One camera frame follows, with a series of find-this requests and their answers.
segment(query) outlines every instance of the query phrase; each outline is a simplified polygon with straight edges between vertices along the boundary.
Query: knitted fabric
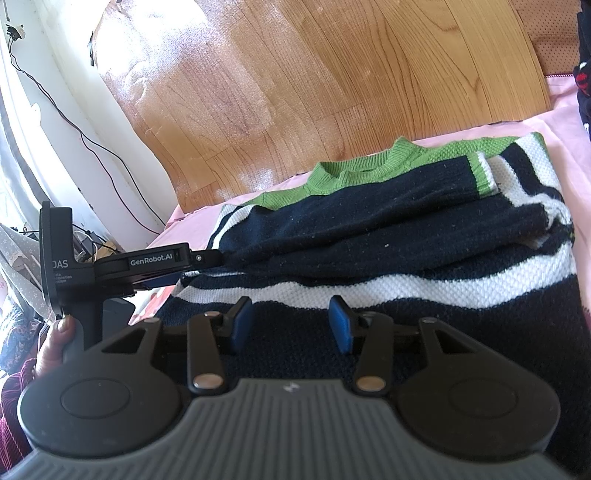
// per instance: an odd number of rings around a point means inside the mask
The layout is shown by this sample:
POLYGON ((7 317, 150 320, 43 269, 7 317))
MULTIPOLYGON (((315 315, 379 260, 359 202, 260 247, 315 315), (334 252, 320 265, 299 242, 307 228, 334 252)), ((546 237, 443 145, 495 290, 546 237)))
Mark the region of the knitted fabric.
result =
MULTIPOLYGON (((486 158, 489 158, 501 153, 514 140, 515 137, 480 138, 426 148, 419 147, 401 137, 396 140, 392 148, 375 155, 339 162, 319 162, 302 186, 290 190, 264 192, 244 205, 260 205, 270 210, 277 210, 310 195, 328 195, 345 187, 389 180, 414 168, 441 160, 463 155, 473 158, 476 152, 482 152, 486 158)), ((480 169, 480 164, 473 161, 470 166, 473 168, 478 191, 483 196, 487 195, 488 181, 480 169)))
POLYGON ((18 399, 25 387, 33 381, 33 367, 36 358, 26 360, 20 372, 8 377, 0 394, 0 473, 8 472, 13 466, 31 453, 31 445, 18 421, 18 399))
MULTIPOLYGON (((239 355, 223 359, 230 381, 346 384, 356 359, 341 355, 331 334, 331 296, 398 323, 437 317, 556 390, 562 414, 548 453, 580 473, 591 447, 591 407, 582 400, 591 395, 591 342, 570 213, 539 137, 515 140, 486 163, 498 189, 486 197, 478 195, 467 157, 458 157, 277 212, 227 210, 210 244, 229 266, 186 275, 157 315, 179 325, 249 296, 250 337, 239 355)), ((398 355, 392 380, 399 384, 419 369, 417 356, 398 355)))
POLYGON ((579 24, 579 64, 574 67, 574 81, 579 87, 577 100, 579 101, 579 114, 583 126, 589 134, 589 122, 591 122, 591 6, 587 2, 581 2, 581 11, 577 14, 579 24))

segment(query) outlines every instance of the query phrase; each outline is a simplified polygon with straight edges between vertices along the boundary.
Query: hand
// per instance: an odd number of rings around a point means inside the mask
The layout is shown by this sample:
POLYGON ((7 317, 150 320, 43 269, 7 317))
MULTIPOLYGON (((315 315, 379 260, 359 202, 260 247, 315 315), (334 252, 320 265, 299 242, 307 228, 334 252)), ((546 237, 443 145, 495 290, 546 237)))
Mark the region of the hand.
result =
POLYGON ((69 315, 63 317, 59 322, 53 322, 37 355, 36 378, 48 374, 61 365, 61 353, 64 346, 74 338, 75 329, 76 322, 69 315))

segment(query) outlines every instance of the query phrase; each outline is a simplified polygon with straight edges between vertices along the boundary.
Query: red pattern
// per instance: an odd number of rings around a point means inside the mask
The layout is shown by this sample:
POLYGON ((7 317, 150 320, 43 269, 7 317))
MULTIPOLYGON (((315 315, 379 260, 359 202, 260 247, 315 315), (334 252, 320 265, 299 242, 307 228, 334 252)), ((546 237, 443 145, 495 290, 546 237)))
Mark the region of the red pattern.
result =
POLYGON ((580 88, 580 90, 585 94, 585 95, 589 95, 589 92, 587 91, 588 87, 589 87, 589 77, 585 72, 579 72, 575 77, 574 77, 575 81, 577 82, 577 87, 580 88))

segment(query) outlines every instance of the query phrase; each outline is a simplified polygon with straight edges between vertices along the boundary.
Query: red fabric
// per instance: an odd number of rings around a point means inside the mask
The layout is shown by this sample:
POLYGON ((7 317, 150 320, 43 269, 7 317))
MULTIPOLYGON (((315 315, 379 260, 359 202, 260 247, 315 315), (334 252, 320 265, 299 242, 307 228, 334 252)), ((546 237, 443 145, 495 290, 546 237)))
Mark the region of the red fabric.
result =
POLYGON ((577 82, 577 87, 579 87, 585 95, 589 96, 589 78, 587 74, 581 72, 574 79, 577 82))
POLYGON ((31 446, 17 417, 18 399, 33 380, 36 358, 25 361, 21 371, 7 378, 0 393, 0 473, 7 472, 29 453, 31 446))

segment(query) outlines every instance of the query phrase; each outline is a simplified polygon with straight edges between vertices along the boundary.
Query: white wall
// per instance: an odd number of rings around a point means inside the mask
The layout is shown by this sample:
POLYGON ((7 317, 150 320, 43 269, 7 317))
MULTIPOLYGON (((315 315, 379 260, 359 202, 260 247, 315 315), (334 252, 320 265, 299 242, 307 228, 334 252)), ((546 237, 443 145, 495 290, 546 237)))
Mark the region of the white wall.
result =
MULTIPOLYGON (((17 71, 11 65, 8 45, 2 41, 0 41, 0 92, 20 154, 38 178, 47 196, 55 205, 70 206, 73 211, 73 222, 77 225, 94 230, 99 235, 109 236, 107 229, 79 192, 41 129, 39 106, 36 103, 31 106, 17 71)), ((11 192, 10 196, 13 201, 18 202, 18 208, 24 217, 20 220, 26 220, 30 226, 36 227, 38 226, 36 212, 41 205, 26 183, 22 188, 23 192, 11 192)), ((21 227, 22 223, 17 221, 11 226, 21 227)))
MULTIPOLYGON (((90 65, 87 44, 107 0, 7 0, 11 24, 26 36, 13 47, 20 66, 50 92, 58 106, 93 140, 118 153, 152 208, 166 221, 177 204, 164 169, 133 132, 125 115, 90 65)), ((27 97, 41 109, 41 127, 69 176, 112 237, 126 250, 148 245, 155 235, 139 226, 121 205, 100 164, 41 92, 20 74, 27 97)), ((162 224, 139 198, 123 166, 98 150, 125 203, 152 230, 162 224)))

